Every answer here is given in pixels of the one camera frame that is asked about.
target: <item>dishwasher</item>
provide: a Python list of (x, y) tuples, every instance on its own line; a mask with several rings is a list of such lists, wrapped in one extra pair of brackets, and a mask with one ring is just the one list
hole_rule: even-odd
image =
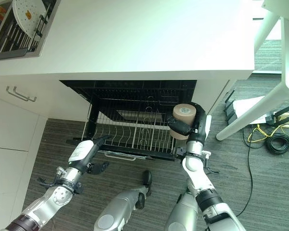
[(196, 80), (61, 80), (90, 103), (82, 140), (111, 135), (101, 150), (109, 157), (175, 160), (176, 139), (166, 114), (190, 103)]

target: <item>white plate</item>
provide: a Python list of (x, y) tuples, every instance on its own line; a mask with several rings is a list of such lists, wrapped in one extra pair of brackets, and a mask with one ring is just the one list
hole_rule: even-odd
[[(13, 13), (20, 28), (33, 38), (39, 24), (39, 16), (45, 16), (46, 9), (41, 0), (13, 0)], [(38, 35), (34, 38), (35, 41), (39, 39)]]

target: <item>metal handle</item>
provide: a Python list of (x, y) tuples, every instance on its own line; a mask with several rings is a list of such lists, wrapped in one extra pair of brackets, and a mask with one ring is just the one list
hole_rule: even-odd
[(24, 100), (24, 101), (32, 101), (32, 102), (35, 102), (35, 101), (37, 100), (37, 97), (36, 97), (36, 96), (34, 97), (34, 99), (31, 99), (29, 96), (27, 97), (27, 96), (25, 96), (25, 95), (22, 95), (22, 94), (16, 92), (17, 86), (14, 86), (14, 88), (13, 88), (13, 92), (14, 92), (15, 94), (9, 92), (9, 88), (10, 88), (10, 86), (7, 86), (7, 87), (6, 87), (6, 91), (7, 91), (9, 94), (11, 94), (11, 95), (13, 95), (13, 96), (15, 96), (15, 97), (17, 97), (17, 98), (19, 98), (19, 99), (22, 99), (22, 100)]
[(15, 95), (15, 94), (9, 92), (9, 89), (10, 89), (10, 86), (7, 86), (7, 87), (6, 87), (6, 92), (9, 93), (10, 95), (15, 96), (15, 97), (17, 97), (18, 99), (21, 99), (21, 100), (23, 100), (23, 101), (29, 101), (29, 98), (28, 98), (28, 97), (25, 97), (25, 96), (19, 97), (18, 95)]
[(121, 160), (128, 160), (128, 161), (134, 161), (134, 160), (136, 160), (136, 157), (131, 157), (131, 158), (124, 158), (124, 157), (120, 157), (120, 156), (115, 156), (115, 155), (109, 155), (109, 154), (107, 154), (107, 153), (104, 153), (104, 155), (106, 156), (106, 157), (110, 157), (110, 158), (115, 158), (115, 159), (121, 159)]

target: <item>white countertop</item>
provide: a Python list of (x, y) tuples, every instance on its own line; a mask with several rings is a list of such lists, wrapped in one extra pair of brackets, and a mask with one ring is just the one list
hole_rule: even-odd
[(250, 0), (62, 0), (40, 57), (0, 61), (0, 76), (247, 79)]

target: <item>coiled cable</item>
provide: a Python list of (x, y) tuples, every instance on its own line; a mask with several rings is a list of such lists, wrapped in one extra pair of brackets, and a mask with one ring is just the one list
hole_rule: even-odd
[[(280, 141), (282, 145), (280, 147), (276, 147), (273, 144), (274, 141)], [(266, 147), (274, 154), (283, 154), (289, 150), (289, 136), (284, 133), (275, 133), (273, 136), (266, 139)]]

